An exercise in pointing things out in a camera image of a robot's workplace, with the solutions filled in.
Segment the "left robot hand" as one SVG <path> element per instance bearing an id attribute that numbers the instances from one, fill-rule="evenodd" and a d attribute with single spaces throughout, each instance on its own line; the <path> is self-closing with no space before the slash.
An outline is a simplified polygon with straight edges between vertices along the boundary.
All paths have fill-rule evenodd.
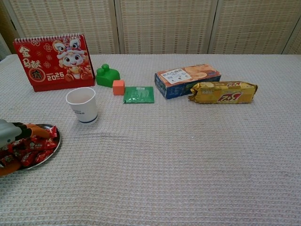
<path id="1" fill-rule="evenodd" d="M 0 147 L 3 148 L 17 140 L 39 136 L 42 138 L 50 138 L 50 133 L 35 124 L 23 124 L 21 122 L 7 122 L 0 120 Z M 7 166 L 0 169 L 0 176 L 5 176 L 17 171 L 21 167 L 21 163 L 15 157 L 8 162 Z"/>

